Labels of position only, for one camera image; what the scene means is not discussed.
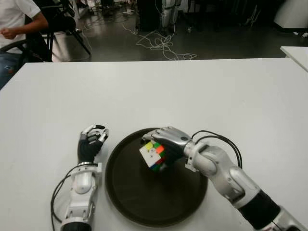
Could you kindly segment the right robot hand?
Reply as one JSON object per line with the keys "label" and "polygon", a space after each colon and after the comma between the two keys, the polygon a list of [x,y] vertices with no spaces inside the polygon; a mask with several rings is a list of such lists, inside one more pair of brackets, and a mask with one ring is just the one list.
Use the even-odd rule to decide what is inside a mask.
{"label": "right robot hand", "polygon": [[186,145],[193,141],[187,133],[170,126],[149,131],[143,135],[142,139],[144,141],[154,141],[164,148],[165,160],[159,171],[165,170],[178,159],[184,157]]}

